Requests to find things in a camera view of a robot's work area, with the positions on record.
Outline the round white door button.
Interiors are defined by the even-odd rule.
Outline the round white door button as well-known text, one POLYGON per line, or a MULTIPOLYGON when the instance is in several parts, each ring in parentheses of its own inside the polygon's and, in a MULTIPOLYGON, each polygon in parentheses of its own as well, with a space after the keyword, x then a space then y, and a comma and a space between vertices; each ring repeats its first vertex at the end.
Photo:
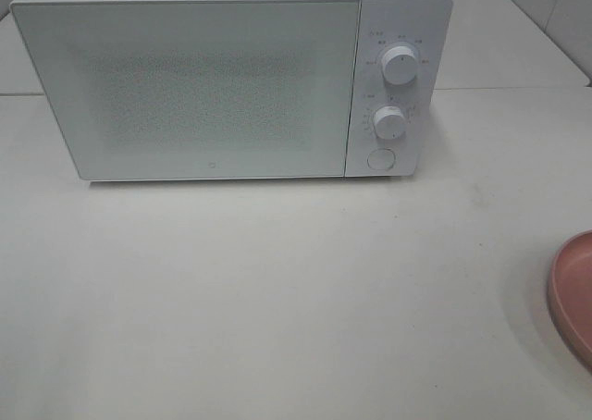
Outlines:
POLYGON ((387 148, 376 149, 367 157, 367 165, 373 170, 390 170, 395 163, 396 155, 387 148))

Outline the pink plate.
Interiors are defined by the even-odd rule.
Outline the pink plate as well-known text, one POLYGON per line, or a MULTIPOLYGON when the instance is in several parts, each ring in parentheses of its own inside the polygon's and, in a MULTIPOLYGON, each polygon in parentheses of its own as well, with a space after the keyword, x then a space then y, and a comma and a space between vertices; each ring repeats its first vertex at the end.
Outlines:
POLYGON ((591 231, 556 252, 547 283, 549 314, 578 361, 591 372, 591 231))

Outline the lower white microwave knob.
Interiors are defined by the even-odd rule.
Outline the lower white microwave knob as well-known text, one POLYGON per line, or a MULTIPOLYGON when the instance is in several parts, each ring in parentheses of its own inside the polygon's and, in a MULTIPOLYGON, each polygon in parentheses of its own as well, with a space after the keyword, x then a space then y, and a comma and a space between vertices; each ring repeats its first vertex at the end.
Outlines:
POLYGON ((391 141, 400 138, 406 131, 407 118, 397 106, 383 106, 373 116, 378 139, 391 141))

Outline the white microwave knob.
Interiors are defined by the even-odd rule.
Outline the white microwave knob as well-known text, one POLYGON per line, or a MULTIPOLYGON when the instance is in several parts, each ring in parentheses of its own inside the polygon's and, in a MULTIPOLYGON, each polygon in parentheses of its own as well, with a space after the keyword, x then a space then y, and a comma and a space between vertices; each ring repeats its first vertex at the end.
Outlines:
POLYGON ((394 86, 404 85, 416 78, 419 57, 409 43, 396 43, 380 57, 380 65, 385 82, 394 86))
POLYGON ((391 141, 400 138, 406 131, 407 118, 397 106, 383 106, 373 116, 378 139, 391 141))

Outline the upper white microwave knob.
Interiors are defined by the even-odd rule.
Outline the upper white microwave knob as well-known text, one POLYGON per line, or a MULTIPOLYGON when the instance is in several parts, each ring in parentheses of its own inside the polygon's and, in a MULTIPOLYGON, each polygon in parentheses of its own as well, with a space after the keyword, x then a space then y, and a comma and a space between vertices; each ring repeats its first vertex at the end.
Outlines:
POLYGON ((404 85, 416 78, 419 57, 409 43, 396 43, 380 57, 380 65, 385 82, 394 86, 404 85))

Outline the white microwave oven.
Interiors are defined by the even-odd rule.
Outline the white microwave oven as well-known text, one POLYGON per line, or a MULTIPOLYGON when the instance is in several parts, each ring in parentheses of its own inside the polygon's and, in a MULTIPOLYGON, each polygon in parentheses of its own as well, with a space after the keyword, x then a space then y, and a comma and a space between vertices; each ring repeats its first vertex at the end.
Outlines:
POLYGON ((10 10, 16 22, 14 8, 17 5, 337 1, 354 1, 359 6, 345 167, 339 176, 302 178, 409 176, 418 162, 452 0, 13 0, 10 10), (416 78, 399 86, 385 82, 380 65, 380 57, 396 43, 409 43, 419 57, 416 78), (397 106, 407 118, 406 131, 396 140, 381 140, 375 134, 373 116, 383 106, 397 106), (396 155, 392 169, 379 171, 367 165, 367 157, 379 148, 390 149, 396 155))

